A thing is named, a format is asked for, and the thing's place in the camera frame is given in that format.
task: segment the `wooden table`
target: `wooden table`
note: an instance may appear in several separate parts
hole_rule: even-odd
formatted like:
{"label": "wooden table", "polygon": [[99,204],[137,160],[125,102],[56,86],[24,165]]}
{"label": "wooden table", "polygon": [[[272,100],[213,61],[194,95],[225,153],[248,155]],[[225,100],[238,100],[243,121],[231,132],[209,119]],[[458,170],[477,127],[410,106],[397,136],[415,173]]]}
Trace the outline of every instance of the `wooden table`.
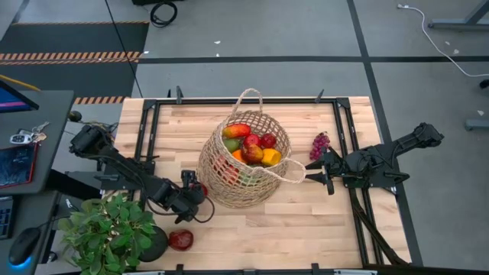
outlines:
{"label": "wooden table", "polygon": [[[370,99],[349,99],[360,147],[378,144],[380,138]],[[124,101],[115,146],[126,157],[134,156],[143,101]],[[242,111],[256,108],[256,105],[240,106]],[[154,148],[154,155],[160,156],[155,160],[155,174],[181,183],[180,171],[196,169],[202,146],[231,109],[231,105],[162,106]],[[264,112],[286,129],[293,159],[310,163],[311,143],[321,131],[328,132],[331,145],[340,151],[332,106],[264,105]],[[150,111],[146,139],[152,115]],[[348,129],[344,112],[342,123]],[[349,135],[346,136],[351,151]],[[147,143],[148,140],[144,141],[143,152]],[[288,176],[296,175],[297,171],[290,171]],[[333,196],[328,196],[322,184],[305,180],[296,185],[282,184],[269,200],[251,209],[227,209],[216,204],[214,218],[205,224],[175,225],[175,217],[155,215],[157,225],[167,234],[186,228],[195,235],[195,242],[190,251],[169,248],[162,258],[142,264],[139,269],[174,270],[177,264],[184,264],[185,270],[310,269],[311,263],[318,263],[320,268],[361,267],[348,190],[341,180],[334,184]],[[370,194],[379,232],[400,257],[410,261],[394,196],[384,189],[371,189]],[[200,219],[208,217],[209,204],[204,202],[200,209]],[[371,238],[366,228],[364,232],[369,259],[374,263]]]}

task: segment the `black plant pot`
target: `black plant pot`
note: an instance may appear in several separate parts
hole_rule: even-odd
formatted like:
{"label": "black plant pot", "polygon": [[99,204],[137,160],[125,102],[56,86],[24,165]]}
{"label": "black plant pot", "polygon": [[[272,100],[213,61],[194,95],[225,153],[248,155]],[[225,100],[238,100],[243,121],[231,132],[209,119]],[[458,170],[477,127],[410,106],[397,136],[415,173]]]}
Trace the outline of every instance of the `black plant pot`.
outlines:
{"label": "black plant pot", "polygon": [[139,256],[139,260],[145,263],[159,259],[168,248],[167,233],[156,225],[153,226],[153,229],[156,234],[151,235],[151,246]]}

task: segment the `gray floor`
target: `gray floor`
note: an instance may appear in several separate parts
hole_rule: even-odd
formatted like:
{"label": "gray floor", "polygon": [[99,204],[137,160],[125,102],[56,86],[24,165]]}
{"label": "gray floor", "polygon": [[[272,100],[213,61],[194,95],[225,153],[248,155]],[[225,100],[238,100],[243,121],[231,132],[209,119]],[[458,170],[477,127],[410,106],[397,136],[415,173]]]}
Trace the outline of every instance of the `gray floor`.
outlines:
{"label": "gray floor", "polygon": [[[430,18],[463,18],[479,0],[409,0]],[[147,11],[130,0],[110,0],[115,19],[147,19]],[[394,0],[355,0],[371,56],[438,56],[421,32],[421,17],[396,9]],[[179,17],[164,29],[150,26],[146,57],[359,56],[346,1],[340,0],[187,0],[176,3]],[[0,3],[9,17],[20,1]],[[21,22],[108,21],[99,0],[30,0]],[[0,21],[0,30],[6,28]],[[449,53],[489,55],[488,33],[429,30]],[[470,73],[489,73],[487,63],[462,63]],[[411,175],[406,192],[426,266],[489,270],[489,132],[466,132],[467,118],[489,115],[489,91],[481,79],[463,76],[450,63],[375,63],[381,100],[390,133],[397,138],[422,121],[444,135],[442,145],[415,150],[400,158]],[[236,96],[253,86],[265,95],[371,95],[361,63],[191,63],[139,65],[145,96],[165,96],[181,86],[185,96]],[[76,106],[86,120],[118,120],[120,105]],[[79,125],[69,125],[76,131]],[[94,170],[67,153],[65,134],[55,160],[59,170]],[[60,273],[62,262],[38,274]]]}

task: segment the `white cable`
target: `white cable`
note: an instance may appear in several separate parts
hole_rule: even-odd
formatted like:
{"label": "white cable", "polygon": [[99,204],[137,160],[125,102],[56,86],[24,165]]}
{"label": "white cable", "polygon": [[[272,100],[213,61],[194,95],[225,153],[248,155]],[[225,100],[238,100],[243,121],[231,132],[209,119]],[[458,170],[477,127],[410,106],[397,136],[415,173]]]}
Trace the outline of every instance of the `white cable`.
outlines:
{"label": "white cable", "polygon": [[484,74],[480,74],[480,75],[471,75],[471,74],[468,74],[466,73],[451,57],[449,57],[449,55],[447,55],[446,53],[443,53],[435,44],[435,42],[433,42],[433,40],[431,39],[431,37],[428,35],[428,33],[426,33],[426,30],[425,30],[425,14],[420,11],[418,8],[413,8],[413,7],[410,7],[408,5],[401,5],[401,4],[398,4],[397,5],[397,8],[404,8],[404,9],[410,9],[410,10],[414,10],[414,11],[418,11],[422,16],[423,16],[423,21],[421,22],[421,29],[423,30],[423,33],[426,35],[426,37],[429,39],[429,42],[431,42],[431,44],[434,46],[434,48],[439,52],[441,53],[444,57],[448,58],[455,66],[457,66],[457,68],[463,72],[466,76],[469,76],[469,77],[481,77],[481,76],[489,76],[489,73],[484,73]]}

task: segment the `metal table leg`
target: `metal table leg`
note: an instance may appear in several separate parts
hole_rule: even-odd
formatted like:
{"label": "metal table leg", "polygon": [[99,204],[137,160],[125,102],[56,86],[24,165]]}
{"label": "metal table leg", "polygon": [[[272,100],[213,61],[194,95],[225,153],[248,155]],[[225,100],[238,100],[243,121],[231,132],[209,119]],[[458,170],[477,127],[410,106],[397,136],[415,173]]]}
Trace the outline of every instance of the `metal table leg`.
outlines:
{"label": "metal table leg", "polygon": [[460,31],[489,31],[489,20],[481,20],[488,12],[489,0],[484,0],[466,19],[433,19],[428,27]]}

